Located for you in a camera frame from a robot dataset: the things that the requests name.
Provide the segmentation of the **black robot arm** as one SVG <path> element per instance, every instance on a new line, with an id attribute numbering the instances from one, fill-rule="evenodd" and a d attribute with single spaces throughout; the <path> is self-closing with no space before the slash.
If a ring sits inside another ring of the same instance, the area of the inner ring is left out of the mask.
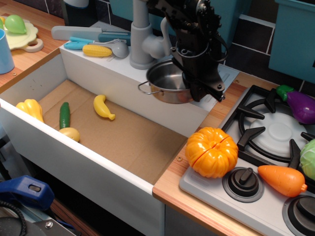
<path id="1" fill-rule="evenodd" d="M 227 44 L 218 32 L 221 17 L 209 0 L 148 0 L 149 9 L 164 14 L 176 35 L 171 48 L 172 62 L 182 70 L 184 84 L 194 101 L 209 94 L 224 100 L 225 85 L 218 65 L 225 61 L 222 48 Z"/>

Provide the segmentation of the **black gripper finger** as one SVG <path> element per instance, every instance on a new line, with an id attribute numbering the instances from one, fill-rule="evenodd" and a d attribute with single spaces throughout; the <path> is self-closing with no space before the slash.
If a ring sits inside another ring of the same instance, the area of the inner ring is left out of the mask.
<path id="1" fill-rule="evenodd" d="M 208 95 L 207 87 L 199 80 L 193 80 L 189 83 L 190 93 L 195 102 L 200 102 L 202 98 Z"/>
<path id="2" fill-rule="evenodd" d="M 210 86 L 207 86 L 207 92 L 218 102 L 222 102 L 225 99 L 224 90 L 224 83 L 212 84 Z"/>

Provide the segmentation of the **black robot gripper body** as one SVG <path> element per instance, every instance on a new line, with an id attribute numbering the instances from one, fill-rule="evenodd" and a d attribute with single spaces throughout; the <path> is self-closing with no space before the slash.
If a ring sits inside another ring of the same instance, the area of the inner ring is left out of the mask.
<path id="1" fill-rule="evenodd" d="M 218 32 L 220 23 L 172 23 L 176 34 L 174 62 L 188 85 L 223 85 L 218 65 L 225 58 L 226 43 Z"/>

